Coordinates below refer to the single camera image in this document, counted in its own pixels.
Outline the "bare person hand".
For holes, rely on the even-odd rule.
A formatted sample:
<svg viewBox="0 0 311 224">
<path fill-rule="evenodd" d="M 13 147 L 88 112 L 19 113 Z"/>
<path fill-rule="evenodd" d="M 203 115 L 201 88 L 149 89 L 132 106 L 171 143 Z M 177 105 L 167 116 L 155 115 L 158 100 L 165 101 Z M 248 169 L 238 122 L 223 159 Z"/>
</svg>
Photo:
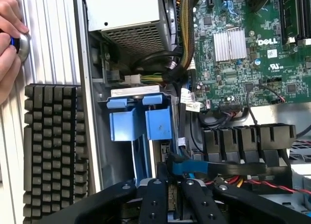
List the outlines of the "bare person hand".
<svg viewBox="0 0 311 224">
<path fill-rule="evenodd" d="M 28 32 L 18 0 L 0 0 L 0 103 L 7 100 L 22 64 L 13 42 Z"/>
</svg>

